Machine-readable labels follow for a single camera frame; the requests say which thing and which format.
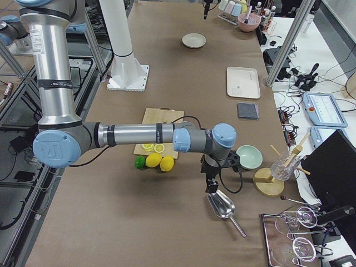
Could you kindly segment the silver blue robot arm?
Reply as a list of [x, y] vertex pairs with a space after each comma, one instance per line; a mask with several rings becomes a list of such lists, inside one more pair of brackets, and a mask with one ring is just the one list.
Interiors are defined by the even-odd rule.
[[83, 122], [76, 114], [66, 29], [81, 22], [84, 1], [19, 1], [20, 18], [29, 28], [42, 118], [33, 142], [38, 160], [53, 168], [75, 163], [85, 152], [123, 144], [171, 143], [175, 151], [203, 154], [201, 172], [206, 192], [215, 193], [216, 176], [230, 167], [237, 133], [220, 123], [212, 130], [195, 128], [187, 122], [105, 125]]
[[204, 7], [204, 16], [203, 19], [207, 19], [207, 16], [210, 11], [210, 5], [212, 4], [213, 0], [203, 0], [202, 5]]

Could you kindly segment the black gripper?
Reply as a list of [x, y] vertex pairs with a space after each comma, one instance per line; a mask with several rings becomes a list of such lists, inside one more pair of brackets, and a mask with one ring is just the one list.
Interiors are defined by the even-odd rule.
[[206, 193], [217, 191], [217, 182], [221, 177], [233, 177], [239, 172], [240, 156], [236, 151], [230, 150], [228, 157], [220, 161], [220, 165], [210, 156], [203, 155], [201, 159], [201, 173], [205, 175]]

